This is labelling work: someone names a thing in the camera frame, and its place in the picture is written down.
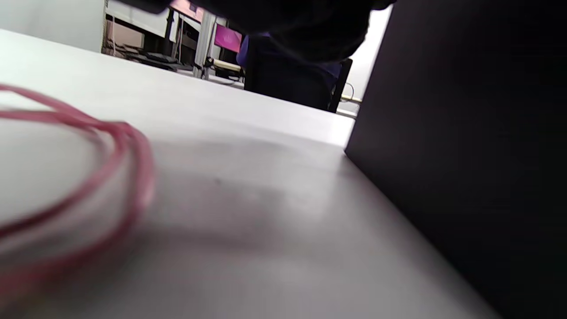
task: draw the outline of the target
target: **blue sleeve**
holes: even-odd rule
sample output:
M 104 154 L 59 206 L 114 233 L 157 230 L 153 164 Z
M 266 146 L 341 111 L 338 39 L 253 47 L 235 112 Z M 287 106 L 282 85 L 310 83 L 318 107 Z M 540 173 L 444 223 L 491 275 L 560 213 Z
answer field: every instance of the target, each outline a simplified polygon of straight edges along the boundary
M 240 45 L 240 52 L 236 55 L 236 62 L 242 67 L 246 66 L 246 55 L 248 55 L 248 36 L 244 37 Z

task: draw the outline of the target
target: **white wall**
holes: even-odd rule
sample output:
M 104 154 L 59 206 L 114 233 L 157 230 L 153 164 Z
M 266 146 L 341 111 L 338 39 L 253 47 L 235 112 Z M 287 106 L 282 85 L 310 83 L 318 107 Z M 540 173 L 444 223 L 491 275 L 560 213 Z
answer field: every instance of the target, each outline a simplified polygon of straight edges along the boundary
M 346 80 L 354 86 L 354 97 L 361 98 L 364 96 L 366 85 L 374 67 L 374 61 L 378 54 L 378 49 L 382 43 L 382 37 L 390 18 L 392 6 L 383 11 L 373 11 L 370 15 L 370 27 L 366 34 L 366 40 L 358 48 L 358 50 L 350 57 L 353 60 L 349 77 Z M 345 87 L 343 94 L 352 95 L 352 89 Z M 358 106 L 353 103 L 340 103 L 342 110 L 358 112 Z
M 104 0 L 0 0 L 0 28 L 100 52 Z

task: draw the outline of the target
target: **office furniture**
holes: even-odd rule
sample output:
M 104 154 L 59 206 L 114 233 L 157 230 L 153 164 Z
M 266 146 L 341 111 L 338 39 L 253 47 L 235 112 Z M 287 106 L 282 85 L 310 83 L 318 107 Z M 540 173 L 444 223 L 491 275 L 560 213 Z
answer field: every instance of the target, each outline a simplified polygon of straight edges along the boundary
M 0 82 L 131 123 L 158 171 L 123 250 L 3 319 L 498 318 L 344 156 L 352 119 L 12 32 L 0 43 Z M 2 121 L 0 134 L 1 220 L 98 164 L 75 132 Z M 112 185 L 124 194 L 111 184 L 95 216 L 116 213 Z M 73 229 L 65 242 L 84 239 Z
M 346 153 L 504 318 L 566 318 L 564 15 L 399 1 Z
M 268 37 L 249 38 L 244 89 L 326 111 L 333 76 L 291 56 L 267 53 L 279 50 Z

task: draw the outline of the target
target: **metal pole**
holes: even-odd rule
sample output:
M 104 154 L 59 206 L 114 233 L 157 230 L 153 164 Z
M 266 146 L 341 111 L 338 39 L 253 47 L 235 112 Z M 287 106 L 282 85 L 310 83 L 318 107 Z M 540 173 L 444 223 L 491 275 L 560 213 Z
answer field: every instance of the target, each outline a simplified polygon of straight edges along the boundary
M 197 40 L 197 48 L 195 50 L 195 65 L 203 67 L 205 65 L 205 60 L 207 59 L 207 53 L 209 50 L 209 42 L 211 34 L 214 28 L 214 21 L 216 16 L 212 13 L 205 11 L 203 15 L 203 20 L 201 21 L 201 31 L 199 32 L 199 38 Z M 201 78 L 203 75 L 202 70 L 197 68 L 193 69 L 193 74 L 197 78 Z

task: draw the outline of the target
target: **desk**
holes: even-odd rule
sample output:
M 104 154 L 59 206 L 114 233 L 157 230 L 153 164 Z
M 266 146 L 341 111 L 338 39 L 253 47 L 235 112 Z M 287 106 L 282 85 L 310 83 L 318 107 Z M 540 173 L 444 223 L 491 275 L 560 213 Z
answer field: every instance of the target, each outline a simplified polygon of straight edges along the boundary
M 123 255 L 28 304 L 26 318 L 497 318 L 345 157 L 352 119 L 7 31 L 0 43 L 0 82 L 130 122 L 158 171 Z M 0 104 L 33 106 L 10 94 Z M 0 136 L 0 219 L 96 164 L 63 129 L 2 121 Z

